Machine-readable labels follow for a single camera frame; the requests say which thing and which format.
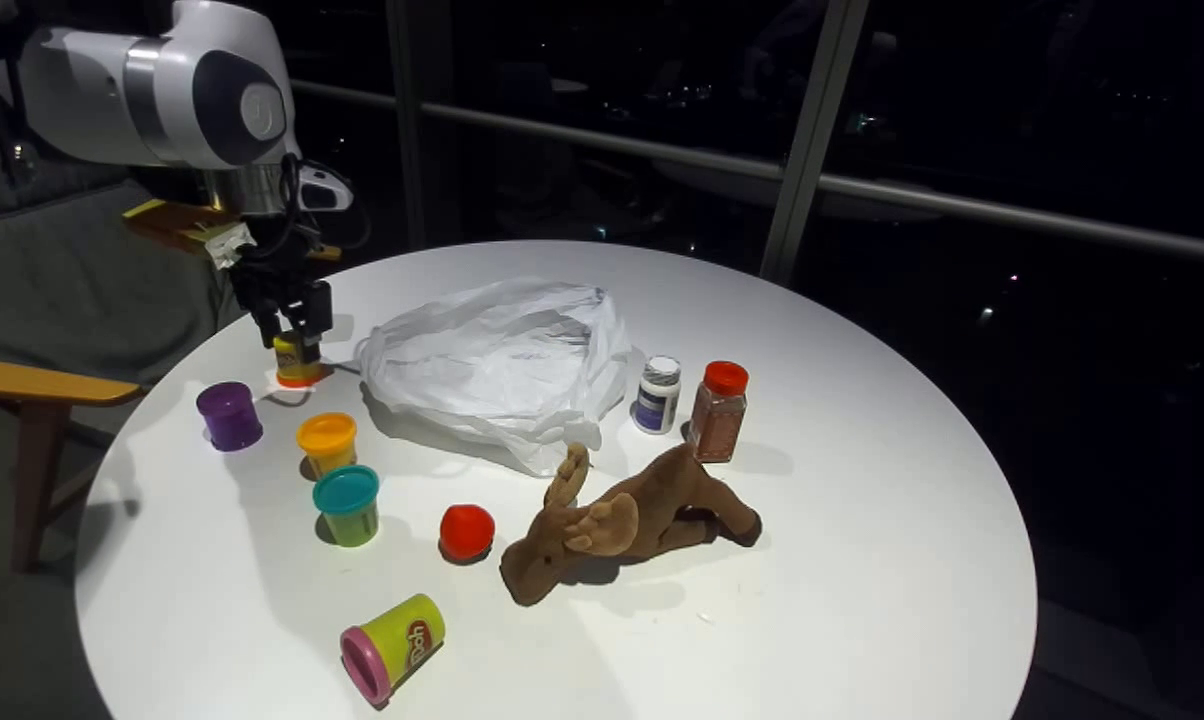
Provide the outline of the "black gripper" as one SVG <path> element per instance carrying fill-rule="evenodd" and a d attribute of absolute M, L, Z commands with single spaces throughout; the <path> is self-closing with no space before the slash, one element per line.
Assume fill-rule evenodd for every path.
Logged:
<path fill-rule="evenodd" d="M 263 349 L 286 333 L 321 345 L 332 333 L 332 287 L 312 267 L 316 229 L 299 220 L 248 220 L 248 243 L 230 267 L 239 308 L 257 319 Z"/>

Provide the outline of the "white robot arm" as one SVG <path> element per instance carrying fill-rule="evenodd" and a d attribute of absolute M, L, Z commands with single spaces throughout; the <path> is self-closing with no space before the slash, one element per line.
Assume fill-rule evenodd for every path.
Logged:
<path fill-rule="evenodd" d="M 332 301 L 307 261 L 294 81 L 263 12 L 173 0 L 164 37 L 47 23 L 14 58 L 9 96 L 62 155 L 194 170 L 251 237 L 230 276 L 261 337 L 321 349 Z"/>

